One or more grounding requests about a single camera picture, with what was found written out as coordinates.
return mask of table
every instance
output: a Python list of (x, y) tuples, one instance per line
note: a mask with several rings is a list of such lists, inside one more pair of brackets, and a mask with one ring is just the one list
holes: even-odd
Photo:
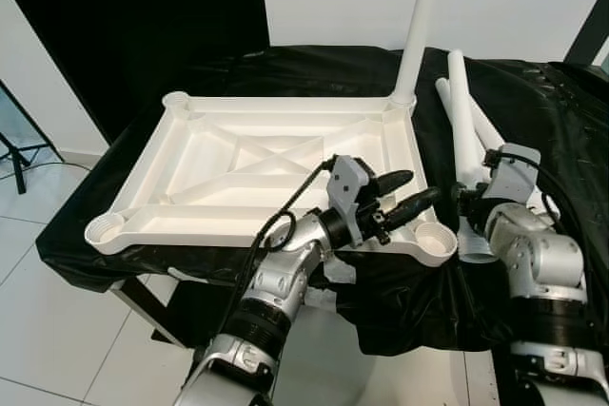
[[(193, 95), (268, 97), (386, 95), (395, 83), (399, 56), (398, 52), (369, 47), (286, 47), (238, 59), (195, 58), (167, 92), (179, 89)], [(543, 166), (568, 189), (585, 222), (582, 236), (591, 246), (590, 257), (598, 275), (593, 284), (595, 305), (607, 309), (606, 81), (591, 76), (588, 69), (561, 64), (476, 60), (467, 60), (466, 64), (470, 91), (502, 136), (539, 149)], [(438, 218), (455, 229), (457, 215), (448, 197), (455, 173), (452, 136), (434, 89), (435, 80), (446, 75), (446, 52), (427, 49), (417, 84), (413, 124), (427, 181), (439, 186), (445, 196), (436, 205)], [(174, 266), (209, 282), (207, 286), (183, 282), (183, 291), (182, 284), (190, 293), (205, 289), (205, 293), (222, 294), (230, 289), (241, 269), (244, 249), (131, 246), (120, 254), (103, 256), (83, 238), (86, 224), (114, 200), (161, 113), (160, 102), (140, 113), (36, 244), (41, 259), (72, 285), (97, 292), (111, 290), (166, 339), (179, 345), (196, 345), (200, 341), (188, 340), (184, 324), (176, 319), (176, 311), (169, 309), (171, 304), (168, 308), (162, 305), (137, 276), (167, 274)], [(507, 338), (506, 317), (501, 310), (505, 295), (497, 292), (497, 281), (504, 280), (501, 266), (473, 271), (454, 259), (431, 269), (408, 256), (378, 254), (343, 260), (356, 267), (356, 284), (332, 285), (317, 277), (313, 285), (337, 291), (337, 311), (357, 326), (364, 352), (395, 355), (420, 345), (481, 350)], [(463, 287), (469, 293), (463, 293)], [(213, 322), (206, 325), (211, 328)]]

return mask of table leg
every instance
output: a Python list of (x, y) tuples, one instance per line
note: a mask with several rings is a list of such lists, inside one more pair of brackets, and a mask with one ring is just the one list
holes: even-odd
[(186, 347), (169, 320), (167, 308), (137, 278), (119, 280), (109, 289), (116, 297), (127, 304), (140, 317), (152, 324), (170, 342), (179, 347)]

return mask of black door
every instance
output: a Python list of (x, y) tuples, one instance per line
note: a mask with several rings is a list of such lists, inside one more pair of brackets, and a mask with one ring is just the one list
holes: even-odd
[(191, 55), (268, 46), (264, 0), (16, 1), (109, 142)]

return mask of tripod stand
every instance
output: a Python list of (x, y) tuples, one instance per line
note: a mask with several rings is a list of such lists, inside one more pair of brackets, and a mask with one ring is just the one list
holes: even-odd
[(0, 132), (0, 143), (3, 143), (4, 146), (6, 146), (9, 150), (9, 152), (0, 156), (0, 161), (10, 157), (15, 174), (15, 181), (17, 181), (17, 192), (19, 194), (25, 194), (27, 189), (26, 182), (23, 179), (22, 166), (29, 166), (30, 162), (23, 156), (22, 152), (32, 151), (33, 149), (40, 149), (47, 146), (50, 147), (50, 145), (48, 143), (41, 143), (40, 145), (17, 147), (11, 143), (9, 139), (2, 134), (2, 132)]

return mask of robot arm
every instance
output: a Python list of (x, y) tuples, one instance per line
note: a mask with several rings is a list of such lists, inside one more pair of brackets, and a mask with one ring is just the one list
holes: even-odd
[(493, 167), (491, 183), (463, 191), (461, 203), (472, 227), (488, 239), (508, 269), (516, 333), (511, 353), (517, 372), (557, 386), (586, 379), (609, 398), (602, 355), (586, 319), (580, 247), (555, 232), (553, 218), (535, 215), (525, 206), (537, 180), (532, 164), (539, 165), (539, 152), (506, 144), (487, 159)]
[(428, 188), (385, 213), (379, 198), (408, 183), (412, 172), (376, 177), (362, 160), (349, 156), (335, 156), (328, 165), (329, 208), (290, 218), (267, 239), (265, 258), (176, 406), (270, 405), (267, 393), (313, 270), (334, 249), (357, 247), (372, 237), (390, 242), (391, 231), (440, 197), (439, 189)]

